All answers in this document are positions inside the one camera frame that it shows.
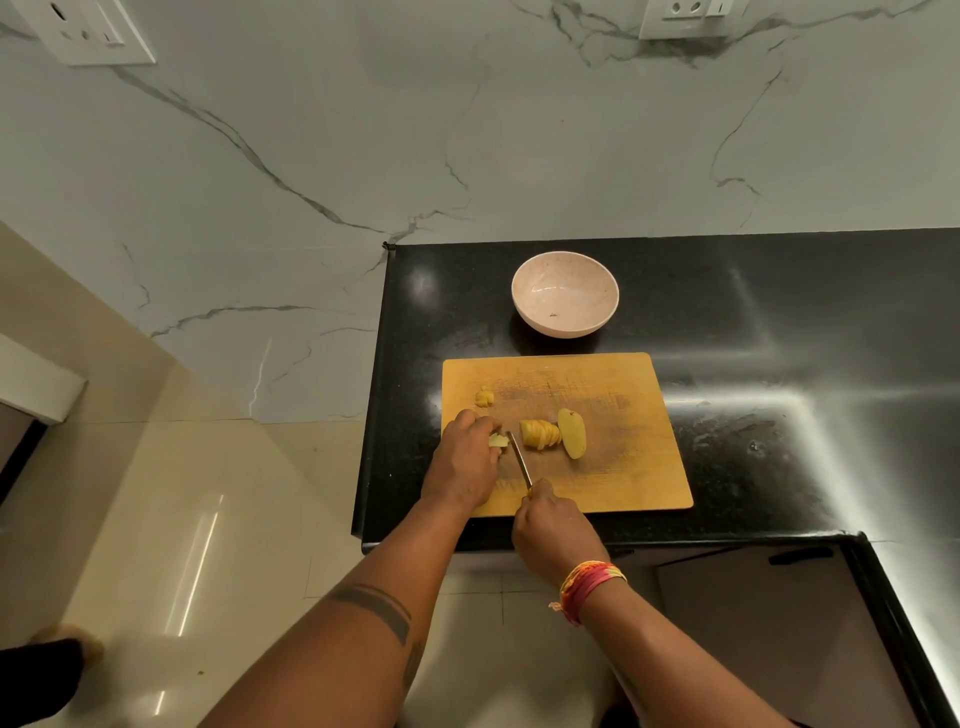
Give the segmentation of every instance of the sliced potato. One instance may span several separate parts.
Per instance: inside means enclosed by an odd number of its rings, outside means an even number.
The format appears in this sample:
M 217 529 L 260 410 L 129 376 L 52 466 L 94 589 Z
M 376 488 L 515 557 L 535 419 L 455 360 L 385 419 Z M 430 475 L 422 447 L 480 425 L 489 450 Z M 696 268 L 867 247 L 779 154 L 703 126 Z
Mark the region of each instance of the sliced potato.
M 587 451 L 587 428 L 580 413 L 564 407 L 557 413 L 557 427 L 564 436 L 566 454 L 574 460 L 583 457 Z
M 473 403 L 478 407 L 489 407 L 495 399 L 496 397 L 493 396 L 493 392 L 487 389 L 487 387 L 481 386 L 480 391 L 473 396 Z
M 546 420 L 520 420 L 520 434 L 528 448 L 551 448 L 563 439 L 556 425 Z

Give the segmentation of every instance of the gray vein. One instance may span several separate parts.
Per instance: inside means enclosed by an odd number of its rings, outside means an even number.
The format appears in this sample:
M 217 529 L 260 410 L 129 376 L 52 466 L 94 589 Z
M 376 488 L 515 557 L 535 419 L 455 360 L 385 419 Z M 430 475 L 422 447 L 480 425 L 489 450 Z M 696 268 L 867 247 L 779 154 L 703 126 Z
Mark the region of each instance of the gray vein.
M 150 291 L 147 290 L 147 286 L 143 284 L 143 281 L 140 280 L 139 274 L 136 272 L 136 263 L 133 261 L 133 255 L 131 255 L 130 248 L 127 247 L 127 243 L 121 241 L 120 245 L 123 246 L 124 253 L 127 254 L 127 258 L 130 260 L 130 267 L 133 271 L 133 282 L 136 283 L 138 286 L 140 286 L 140 290 L 143 291 L 144 301 L 136 308 L 136 319 L 137 321 L 139 321 L 140 311 L 143 310 L 144 306 L 147 306 L 150 304 Z
M 819 28 L 822 25 L 827 25 L 828 23 L 836 22 L 837 20 L 857 20 L 863 22 L 865 20 L 873 20 L 875 17 L 885 17 L 888 20 L 894 20 L 901 15 L 906 15 L 913 12 L 923 12 L 930 7 L 936 0 L 920 0 L 916 5 L 911 5 L 909 8 L 904 8 L 903 10 L 893 12 L 889 10 L 886 6 L 881 6 L 879 8 L 870 8 L 865 11 L 851 11 L 844 12 L 840 15 L 834 15 L 833 17 L 824 18 L 822 20 L 811 20 L 807 23 L 794 23 L 791 20 L 780 15 L 778 12 L 775 12 L 772 15 L 767 15 L 767 17 L 759 20 L 753 28 L 744 33 L 742 36 L 736 39 L 743 40 L 745 37 L 755 36 L 758 33 L 765 33 L 767 31 L 776 30 L 777 28 L 789 28 L 796 31 L 806 31 L 811 28 Z
M 469 101 L 467 101 L 467 105 L 464 107 L 464 110 L 462 110 L 460 114 L 457 116 L 457 118 L 454 120 L 453 124 L 450 125 L 450 129 L 446 133 L 446 139 L 444 140 L 444 166 L 446 167 L 446 171 L 450 175 L 450 177 L 452 177 L 457 182 L 457 184 L 459 184 L 461 188 L 463 188 L 464 193 L 467 195 L 467 203 L 463 207 L 458 207 L 458 209 L 466 209 L 467 207 L 470 207 L 470 205 L 473 203 L 473 195 L 470 193 L 469 185 L 466 182 L 464 182 L 464 179 L 459 174 L 457 174 L 457 171 L 453 168 L 453 165 L 450 163 L 450 138 L 453 136 L 453 133 L 456 131 L 457 127 L 460 125 L 460 122 L 462 122 L 464 120 L 464 117 L 467 116 L 467 114 L 470 113 L 470 111 L 473 109 L 473 103 L 477 100 L 477 96 L 480 95 L 480 91 L 483 89 L 485 85 L 487 85 L 487 82 L 490 80 L 490 77 L 491 77 L 490 67 L 486 63 L 484 63 L 478 55 L 480 52 L 480 46 L 482 46 L 489 39 L 490 39 L 490 34 L 486 34 L 470 50 L 470 57 L 474 61 L 476 61 L 476 63 L 480 66 L 482 73 L 480 75 L 480 78 L 477 80 L 477 85 L 474 87 L 473 93 L 470 94 L 470 98 L 469 98 Z
M 773 51 L 775 48 L 778 48 L 782 44 L 783 44 L 783 41 L 773 46 L 772 48 L 770 48 L 768 53 L 770 51 Z M 740 226 L 737 228 L 738 231 L 742 230 L 742 228 L 748 222 L 750 222 L 750 218 L 754 216 L 754 208 L 756 207 L 756 200 L 758 198 L 762 198 L 763 195 L 760 193 L 760 191 L 756 187 L 754 187 L 752 184 L 747 182 L 747 180 L 743 177 L 724 177 L 724 178 L 717 177 L 716 175 L 717 159 L 720 158 L 720 153 L 723 152 L 724 147 L 727 146 L 727 142 L 729 142 L 733 138 L 733 136 L 743 128 L 743 125 L 747 123 L 747 119 L 749 119 L 751 114 L 754 113 L 754 110 L 759 105 L 759 103 L 763 100 L 763 97 L 766 96 L 767 91 L 769 91 L 771 87 L 773 87 L 773 84 L 775 84 L 783 75 L 783 68 L 784 68 L 783 52 L 780 51 L 780 70 L 777 71 L 777 73 L 774 75 L 773 78 L 770 79 L 770 81 L 768 81 L 766 84 L 763 85 L 763 89 L 754 99 L 754 102 L 750 104 L 750 108 L 747 109 L 747 112 L 740 119 L 740 122 L 733 128 L 733 130 L 730 133 L 728 133 L 723 138 L 723 141 L 720 142 L 720 145 L 716 148 L 716 151 L 713 153 L 713 161 L 710 163 L 708 174 L 710 179 L 713 180 L 713 182 L 717 185 L 718 188 L 726 187 L 731 182 L 740 182 L 747 189 L 749 189 L 754 196 L 753 204 L 750 206 L 750 212 L 747 214 L 746 219 L 742 223 L 740 223 Z
M 381 265 L 383 265 L 384 263 L 386 263 L 386 262 L 387 262 L 387 256 L 388 256 L 388 255 L 389 255 L 389 253 L 388 253 L 386 250 L 384 250 L 383 253 L 380 254 L 380 258 L 379 258 L 370 268 L 368 268 L 366 271 L 364 271 L 363 273 L 361 273 L 359 276 L 357 276 L 357 277 L 356 277 L 355 279 L 353 279 L 351 282 L 347 283 L 347 285 L 342 285 L 342 286 L 340 286 L 340 290 L 342 290 L 344 293 L 349 294 L 349 288 L 350 288 L 352 285 L 356 285 L 357 283 L 359 283 L 361 280 L 363 280 L 364 278 L 366 278 L 369 274 L 371 274 L 373 271 L 375 271 L 375 270 L 376 270 L 377 268 L 379 268 Z
M 608 17 L 595 12 L 586 12 L 576 0 L 551 0 L 550 14 L 522 8 L 515 0 L 507 0 L 517 11 L 550 23 L 577 49 L 580 60 L 587 67 L 594 67 L 606 61 L 630 61 L 637 58 L 675 58 L 690 68 L 698 68 L 696 61 L 701 58 L 717 59 L 738 42 L 749 36 L 788 28 L 797 31 L 817 28 L 838 20 L 857 21 L 885 17 L 893 20 L 901 15 L 921 12 L 936 0 L 920 0 L 916 5 L 900 11 L 888 8 L 871 8 L 864 11 L 845 12 L 822 20 L 807 23 L 794 23 L 779 13 L 768 15 L 759 20 L 742 36 L 734 38 L 677 38 L 665 40 L 641 40 L 639 28 L 621 28 Z
M 441 209 L 433 209 L 433 210 L 430 210 L 429 212 L 422 212 L 419 215 L 414 215 L 407 221 L 406 230 L 393 233 L 387 239 L 387 245 L 395 245 L 396 243 L 400 242 L 404 238 L 410 237 L 410 235 L 414 234 L 417 231 L 428 230 L 428 228 L 421 227 L 420 222 L 423 220 L 429 220 L 431 217 L 434 217 L 435 215 L 448 217 L 450 220 L 460 220 L 460 221 L 472 220 L 472 218 L 466 217 L 465 215 L 455 215 L 452 212 L 447 212 Z
M 270 382 L 267 384 L 267 391 L 268 391 L 268 392 L 273 392 L 273 391 L 274 391 L 274 385 L 275 385 L 277 382 L 279 382 L 279 381 L 280 381 L 281 379 L 283 379 L 285 376 L 289 375 L 290 372 L 293 370 L 294 367 L 296 367 L 296 366 L 297 366 L 298 364 L 300 364 L 302 361 L 306 361 L 306 360 L 309 359 L 311 356 L 313 356 L 313 347 L 311 347 L 309 344 L 307 344 L 307 345 L 306 345 L 306 354 L 304 354 L 303 356 L 301 356 L 299 359 L 297 359 L 297 361 L 295 361 L 293 364 L 291 364 L 289 367 L 287 367 L 286 371 L 285 371 L 283 374 L 281 374 L 280 376 L 276 376 L 276 377 L 274 377 L 273 379 L 271 379 Z
M 228 305 L 221 308 L 211 308 L 206 313 L 195 313 L 193 316 L 185 316 L 172 326 L 160 328 L 150 334 L 150 338 L 156 339 L 158 336 L 165 336 L 171 331 L 181 331 L 187 324 L 194 321 L 209 321 L 227 311 L 236 311 L 237 313 L 246 313 L 248 311 L 319 311 L 312 305 Z
M 23 31 L 18 31 L 11 25 L 7 23 L 0 23 L 0 39 L 5 37 L 15 37 L 18 40 L 39 40 L 36 36 L 31 36 L 29 33 L 24 33 Z
M 173 107 L 174 109 L 180 111 L 181 113 L 186 114 L 192 119 L 195 119 L 201 122 L 202 124 L 206 124 L 210 129 L 214 130 L 216 133 L 218 133 L 220 136 L 226 139 L 233 147 L 239 150 L 240 153 L 243 154 L 244 158 L 246 158 L 246 160 L 251 165 L 253 165 L 255 169 L 257 169 L 260 173 L 266 175 L 277 187 L 282 189 L 284 192 L 289 192 L 292 195 L 296 195 L 305 203 L 313 207 L 313 209 L 319 212 L 324 218 L 329 220 L 331 223 L 334 223 L 335 225 L 343 225 L 348 228 L 356 228 L 358 230 L 365 230 L 365 231 L 377 232 L 382 235 L 389 235 L 387 242 L 390 244 L 394 244 L 399 242 L 400 240 L 403 240 L 406 237 L 409 237 L 410 235 L 414 234 L 418 230 L 422 230 L 422 228 L 420 227 L 420 221 L 426 220 L 427 218 L 433 217 L 434 215 L 443 215 L 445 217 L 449 217 L 452 220 L 469 220 L 470 219 L 467 217 L 457 216 L 449 212 L 444 212 L 442 210 L 435 209 L 435 210 L 432 210 L 431 212 L 414 215 L 413 217 L 408 219 L 407 227 L 404 230 L 396 231 L 392 233 L 387 233 L 386 231 L 379 230 L 378 228 L 372 228 L 369 225 L 360 225 L 359 223 L 348 222 L 344 220 L 342 217 L 340 217 L 340 215 L 338 215 L 332 209 L 327 207 L 326 205 L 323 205 L 322 203 L 317 202 L 313 198 L 307 197 L 302 192 L 298 192 L 296 189 L 294 189 L 289 184 L 284 182 L 276 173 L 274 173 L 269 167 L 267 167 L 263 159 L 260 158 L 260 155 L 250 146 L 250 144 L 247 143 L 247 141 L 243 138 L 243 136 L 239 132 L 237 132 L 237 130 L 231 124 L 229 124 L 227 121 L 225 121 L 220 116 L 215 114 L 213 111 L 210 111 L 208 109 L 203 109 L 197 106 L 196 104 L 189 101 L 188 99 L 186 99 L 184 96 L 177 93 L 173 89 L 167 89 L 164 91 L 157 88 L 156 86 L 152 86 L 147 82 L 143 81 L 143 79 L 139 78 L 138 76 L 135 76 L 127 68 L 114 67 L 114 68 L 111 68 L 111 70 L 116 75 L 116 77 L 120 79 L 120 81 L 122 81 L 123 83 L 127 85 L 131 85 L 134 88 L 140 91 L 143 91 L 148 96 L 154 99 L 157 99 L 159 102 L 162 102 L 163 104 L 167 104 L 168 106 Z M 470 104 L 469 104 L 470 106 L 472 106 L 473 101 L 476 99 L 477 94 L 480 92 L 480 87 L 482 87 L 483 83 L 481 83 L 477 88 L 474 89 L 473 95 L 470 98 Z M 456 173 L 453 172 L 453 168 L 450 166 L 448 161 L 446 166 L 447 166 L 447 169 L 450 171 L 450 173 L 453 175 L 454 179 L 456 179 L 457 182 L 459 182 L 464 187 L 464 189 L 468 192 L 468 195 L 469 195 L 469 190 L 467 186 L 463 183 L 463 180 Z
M 385 231 L 378 230 L 377 228 L 371 228 L 369 225 L 360 225 L 358 223 L 348 222 L 326 205 L 317 202 L 313 198 L 307 197 L 302 192 L 298 192 L 296 189 L 278 177 L 277 174 L 275 174 L 263 162 L 263 159 L 260 158 L 260 155 L 250 146 L 250 144 L 247 143 L 243 136 L 241 136 L 232 125 L 224 121 L 212 111 L 198 107 L 196 104 L 191 103 L 176 91 L 162 91 L 159 88 L 146 83 L 138 76 L 134 76 L 133 73 L 127 68 L 114 67 L 111 70 L 123 83 L 143 91 L 148 96 L 151 96 L 152 98 L 155 98 L 158 101 L 173 107 L 181 113 L 186 114 L 190 118 L 196 119 L 202 124 L 206 124 L 210 129 L 220 134 L 230 144 L 236 147 L 240 153 L 243 154 L 246 160 L 253 165 L 253 167 L 255 167 L 262 174 L 266 175 L 277 187 L 282 189 L 284 192 L 289 192 L 292 195 L 296 195 L 334 225 L 344 225 L 348 228 L 356 228 L 358 230 L 387 234 Z
M 306 344 L 306 349 L 307 349 L 306 356 L 301 356 L 299 359 L 297 359 L 297 361 L 295 361 L 293 364 L 291 364 L 289 367 L 287 367 L 287 371 L 286 371 L 286 372 L 284 372 L 283 374 L 281 374 L 281 375 L 278 376 L 277 378 L 273 379 L 273 380 L 270 382 L 270 384 L 268 385 L 268 389 L 270 389 L 271 387 L 273 387 L 274 384 L 276 384 L 277 382 L 279 382 L 279 381 L 280 381 L 281 379 L 283 379 L 285 376 L 290 375 L 290 373 L 294 371 L 294 369 L 297 367 L 298 364 L 300 364 L 300 363 L 303 362 L 303 361 L 306 361 L 307 359 L 310 358 L 310 356 L 313 355 L 313 347 L 311 346 L 311 344 L 315 344 L 315 343 L 317 343 L 317 341 L 318 341 L 319 339 L 322 339 L 322 338 L 324 338 L 325 336 L 329 336 L 331 333 L 337 333 L 337 331 L 363 331 L 363 332 L 365 332 L 365 333 L 376 333 L 376 329 L 375 329 L 375 328 L 337 327 L 337 328 L 332 328 L 332 329 L 329 330 L 329 331 L 324 331 L 324 332 L 321 333 L 321 334 L 318 334 L 317 336 L 315 336 L 315 337 L 313 337 L 312 339 L 310 339 L 310 341 Z

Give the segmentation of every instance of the wooden cutting board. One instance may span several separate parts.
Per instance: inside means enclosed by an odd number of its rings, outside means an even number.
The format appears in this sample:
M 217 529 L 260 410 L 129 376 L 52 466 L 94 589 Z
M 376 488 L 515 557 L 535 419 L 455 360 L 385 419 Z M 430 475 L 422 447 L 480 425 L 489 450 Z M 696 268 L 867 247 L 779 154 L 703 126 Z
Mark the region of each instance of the wooden cutting board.
M 496 402 L 473 399 L 485 386 Z M 689 508 L 693 495 L 666 413 L 650 356 L 593 353 L 571 356 L 505 356 L 444 362 L 442 426 L 462 409 L 490 414 L 520 442 L 520 420 L 557 422 L 567 407 L 587 426 L 587 452 L 571 460 L 563 445 L 537 452 L 521 445 L 530 476 L 545 477 L 558 496 L 573 498 L 585 513 Z M 512 516 L 526 485 L 509 449 L 500 458 L 493 495 L 474 516 Z

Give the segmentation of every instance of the pink bowl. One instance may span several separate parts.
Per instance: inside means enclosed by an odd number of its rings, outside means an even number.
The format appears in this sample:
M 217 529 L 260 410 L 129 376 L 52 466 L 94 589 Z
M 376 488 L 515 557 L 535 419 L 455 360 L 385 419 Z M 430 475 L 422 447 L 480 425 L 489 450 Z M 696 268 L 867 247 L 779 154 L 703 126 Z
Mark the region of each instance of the pink bowl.
M 620 303 L 613 274 L 593 258 L 568 251 L 527 260 L 516 269 L 511 292 L 520 317 L 558 339 L 593 333 Z

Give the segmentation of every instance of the switch plate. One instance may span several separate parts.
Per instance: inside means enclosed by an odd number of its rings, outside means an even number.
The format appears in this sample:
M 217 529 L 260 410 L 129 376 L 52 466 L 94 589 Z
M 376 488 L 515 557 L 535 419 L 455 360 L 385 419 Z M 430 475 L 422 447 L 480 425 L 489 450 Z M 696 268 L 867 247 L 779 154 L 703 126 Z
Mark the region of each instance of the switch plate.
M 12 0 L 12 3 L 61 63 L 156 63 L 120 0 Z
M 747 0 L 649 0 L 641 40 L 732 36 Z

